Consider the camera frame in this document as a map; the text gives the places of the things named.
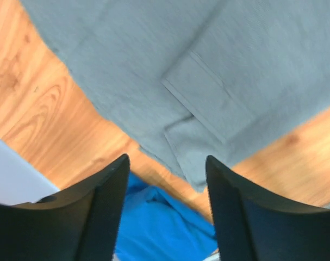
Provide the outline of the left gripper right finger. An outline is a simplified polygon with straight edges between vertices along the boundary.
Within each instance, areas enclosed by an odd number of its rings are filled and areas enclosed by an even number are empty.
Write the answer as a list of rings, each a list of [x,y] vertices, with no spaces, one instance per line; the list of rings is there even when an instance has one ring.
[[[213,156],[206,180],[221,260],[330,260],[330,209],[277,195]]]

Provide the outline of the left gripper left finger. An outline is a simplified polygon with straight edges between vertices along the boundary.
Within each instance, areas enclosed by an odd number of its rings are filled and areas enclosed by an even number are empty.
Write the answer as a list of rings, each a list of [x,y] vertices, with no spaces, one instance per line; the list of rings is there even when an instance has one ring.
[[[129,172],[123,154],[38,202],[0,204],[0,260],[112,260]]]

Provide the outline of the grey shirt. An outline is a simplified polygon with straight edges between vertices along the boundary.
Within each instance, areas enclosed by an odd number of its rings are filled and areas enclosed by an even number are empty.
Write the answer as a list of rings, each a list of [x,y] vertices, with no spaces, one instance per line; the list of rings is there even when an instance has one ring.
[[[330,1],[23,1],[99,114],[196,191],[330,106]]]

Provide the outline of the blue t-shirt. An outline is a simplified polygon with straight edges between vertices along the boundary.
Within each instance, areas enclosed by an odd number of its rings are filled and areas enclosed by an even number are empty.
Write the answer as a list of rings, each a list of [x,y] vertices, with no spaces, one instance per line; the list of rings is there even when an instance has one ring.
[[[200,213],[130,173],[115,255],[119,260],[204,260],[217,249]]]

